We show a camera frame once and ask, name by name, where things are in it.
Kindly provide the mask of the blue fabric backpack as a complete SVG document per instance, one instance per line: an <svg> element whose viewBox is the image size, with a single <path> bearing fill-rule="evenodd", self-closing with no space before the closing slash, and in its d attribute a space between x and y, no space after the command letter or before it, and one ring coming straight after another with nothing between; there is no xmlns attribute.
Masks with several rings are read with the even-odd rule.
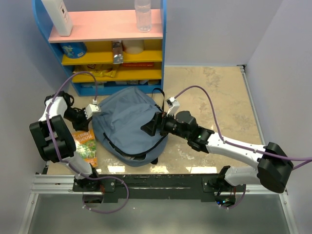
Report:
<svg viewBox="0 0 312 234"><path fill-rule="evenodd" d="M104 99L99 107L101 113L92 118L92 127L96 139L107 151L132 167L158 163L168 138L160 134L149 136L140 128L156 112L162 112L164 104L157 105L152 97L130 86ZM142 161L124 158L142 154L146 155Z"/></svg>

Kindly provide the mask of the white coffee cover book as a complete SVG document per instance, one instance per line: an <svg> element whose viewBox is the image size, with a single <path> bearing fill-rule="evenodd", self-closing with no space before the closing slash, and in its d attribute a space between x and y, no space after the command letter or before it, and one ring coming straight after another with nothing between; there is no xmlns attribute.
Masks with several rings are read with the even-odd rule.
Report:
<svg viewBox="0 0 312 234"><path fill-rule="evenodd" d="M138 155L138 156L124 156L125 159L128 160L137 160L137 161L142 161L145 160L146 155L142 154L142 155Z"/></svg>

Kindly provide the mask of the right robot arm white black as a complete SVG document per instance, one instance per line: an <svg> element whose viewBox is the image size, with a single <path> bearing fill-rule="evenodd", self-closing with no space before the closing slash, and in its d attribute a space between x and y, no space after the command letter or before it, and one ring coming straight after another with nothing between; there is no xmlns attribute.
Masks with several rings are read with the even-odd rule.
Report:
<svg viewBox="0 0 312 234"><path fill-rule="evenodd" d="M222 168L214 186L224 192L237 185L261 184L280 194L284 192L293 170L293 163L278 144L249 144L223 137L199 126L196 118L188 111L181 111L176 116L157 112L149 122L142 125L141 130L150 136L156 133L173 134L187 140L195 151L227 156L245 163L245 167Z"/></svg>

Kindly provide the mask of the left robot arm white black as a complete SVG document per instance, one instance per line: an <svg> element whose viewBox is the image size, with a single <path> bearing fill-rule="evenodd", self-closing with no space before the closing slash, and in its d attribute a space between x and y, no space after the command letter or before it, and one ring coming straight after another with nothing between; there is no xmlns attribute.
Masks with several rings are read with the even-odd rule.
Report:
<svg viewBox="0 0 312 234"><path fill-rule="evenodd" d="M74 183L82 189L96 191L101 186L94 166L86 162L77 151L75 140L65 120L72 123L76 131L89 131L94 114L100 112L96 99L85 108L74 108L74 97L64 91L47 96L42 117L30 124L29 130L44 161L61 163L70 169Z"/></svg>

